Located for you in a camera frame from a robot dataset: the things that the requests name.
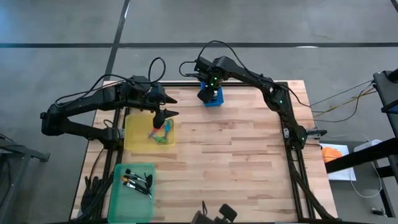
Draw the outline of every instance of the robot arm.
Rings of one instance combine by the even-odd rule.
[[[160,128],[165,118],[178,114],[178,112],[160,109],[160,105],[177,103],[175,99],[165,94],[160,83],[150,84],[149,80],[142,76],[133,76],[129,80],[129,82],[101,88],[91,96],[79,100],[52,104],[47,112],[40,114],[42,133],[48,136],[68,133],[87,139],[98,139],[104,144],[104,148],[109,149],[123,143],[123,137],[119,136],[120,132],[117,128],[94,128],[70,121],[68,117],[93,110],[109,111],[127,106],[155,112],[154,127]]]
[[[308,134],[303,126],[297,124],[293,109],[290,108],[289,90],[280,83],[275,83],[271,78],[264,77],[263,74],[256,74],[238,66],[234,60],[222,56],[210,62],[202,57],[195,61],[195,71],[198,74],[187,74],[204,82],[206,88],[198,93],[199,99],[207,103],[215,94],[223,81],[235,78],[253,87],[260,89],[264,101],[270,110],[275,111],[280,116],[287,130],[284,135],[288,136],[290,145],[297,150],[304,148]]]

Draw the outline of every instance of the gray floor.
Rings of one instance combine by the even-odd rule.
[[[3,0],[0,43],[113,42],[123,2]],[[398,40],[397,23],[398,13],[390,0],[137,0],[129,6],[121,42],[394,42]],[[113,73],[146,75],[150,61],[162,56],[168,66],[164,79],[181,80],[179,64],[193,60],[199,50],[119,49]],[[398,67],[398,48],[236,51],[255,72],[275,80],[305,80],[311,103],[370,80],[374,72]],[[44,136],[39,114],[59,96],[88,89],[104,73],[109,53],[110,49],[0,49],[0,133],[51,153],[46,164],[31,162],[14,213],[16,223],[67,220],[87,141],[69,135]],[[208,58],[220,55],[231,56],[226,49],[206,49],[203,54]],[[314,110],[334,106],[359,90],[319,104]],[[380,107],[376,94],[365,96],[348,121],[318,125],[331,135],[349,134],[343,140],[364,141],[361,134],[389,139],[392,131]],[[345,118],[353,108],[344,106],[322,119]],[[91,124],[93,113],[73,119]],[[364,194],[377,188],[374,182],[358,180],[357,184]],[[350,188],[339,188],[335,183],[332,187],[340,218],[386,222],[360,213],[379,207],[379,197],[363,199]]]

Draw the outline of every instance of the butcher block tabletop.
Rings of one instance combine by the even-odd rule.
[[[287,83],[302,103],[309,104],[304,81]],[[207,108],[197,98],[199,87],[165,89],[178,101],[166,108],[180,113],[173,117],[174,146],[138,152],[124,150],[122,161],[155,164],[152,221],[191,222],[201,210],[202,200],[212,219],[221,216],[218,210],[227,203],[238,213],[235,222],[297,221],[280,119],[266,106],[261,92],[248,86],[223,86],[224,103]],[[300,105],[293,95],[290,97],[297,122],[304,128],[313,128],[311,109]],[[132,116],[134,113],[142,112],[131,110]],[[98,110],[94,126],[105,128],[103,120],[112,120],[113,115],[114,111]],[[102,148],[99,141],[88,144],[71,218],[78,214],[86,187],[84,178],[90,175]],[[93,176],[102,177],[105,158],[106,151]],[[306,145],[303,158],[311,191],[326,210],[337,217],[320,148]],[[111,188],[105,196],[103,217],[108,214],[110,195]],[[302,191],[300,198],[306,214]]]

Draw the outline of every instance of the blue base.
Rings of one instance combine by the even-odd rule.
[[[205,83],[201,82],[200,83],[200,88],[201,89],[206,88]],[[217,91],[218,91],[217,92],[217,99],[211,100],[210,102],[205,103],[205,106],[219,106],[219,105],[222,105],[224,103],[222,87],[220,86]]]

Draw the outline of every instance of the green tray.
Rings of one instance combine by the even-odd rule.
[[[150,188],[152,200],[134,189],[123,185],[121,177],[126,169],[144,178],[152,174],[152,186]],[[154,217],[155,199],[155,165],[154,164],[118,164],[114,168],[111,201],[109,203],[109,223],[147,223]]]

